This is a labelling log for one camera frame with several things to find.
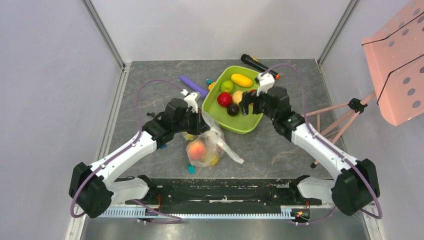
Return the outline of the green plastic tray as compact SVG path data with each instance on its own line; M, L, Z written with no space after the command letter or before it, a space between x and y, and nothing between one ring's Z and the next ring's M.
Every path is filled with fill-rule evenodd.
M263 115L243 115L240 102L244 92L252 92L258 88L255 82L258 74L257 71L242 66L227 67L209 88L202 110L222 128L233 133L244 135L253 131Z

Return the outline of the clear plastic bag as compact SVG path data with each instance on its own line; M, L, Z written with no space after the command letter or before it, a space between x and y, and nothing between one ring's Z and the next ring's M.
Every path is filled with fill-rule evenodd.
M206 153L202 159L192 160L187 156L189 163L195 167L206 168L210 164L214 155L219 155L221 158L223 154L227 154L233 161L243 164L245 162L244 159L238 156L225 142L224 133L222 132L219 124L207 112L203 111L202 116L205 122L209 125L209 130L199 135L192 135L187 132L182 133L187 146L192 141L201 141L206 145Z

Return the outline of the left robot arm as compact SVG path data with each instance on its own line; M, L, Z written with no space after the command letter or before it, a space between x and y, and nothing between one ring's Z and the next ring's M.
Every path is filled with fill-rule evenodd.
M146 122L127 143L89 165L81 162L74 167L69 187L71 216L82 217L82 214L75 213L76 205L83 214L96 218L111 205L133 199L153 203L157 190L143 178L118 181L118 177L137 161L173 140L175 134L199 135L209 129L193 95L172 99L164 111Z

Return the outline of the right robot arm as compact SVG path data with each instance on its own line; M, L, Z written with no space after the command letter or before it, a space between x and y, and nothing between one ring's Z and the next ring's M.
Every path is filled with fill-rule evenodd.
M239 105L244 115L264 114L271 119L278 134L318 160L332 176L331 180L309 175L297 178L288 191L293 203L317 199L332 202L347 216L361 211L376 219L383 217L375 164L367 158L358 160L324 138L307 117L292 110L285 88L244 92Z

